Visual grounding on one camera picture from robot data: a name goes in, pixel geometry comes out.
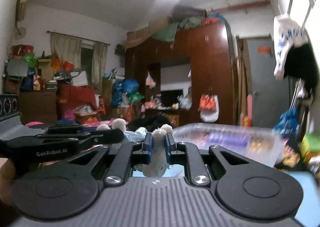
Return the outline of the person left hand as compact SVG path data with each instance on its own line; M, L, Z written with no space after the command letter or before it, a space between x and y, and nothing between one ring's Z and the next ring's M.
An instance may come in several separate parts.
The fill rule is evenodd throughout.
M11 187L14 176L14 163L10 159L7 159L1 166L1 202L8 206L13 206L11 200Z

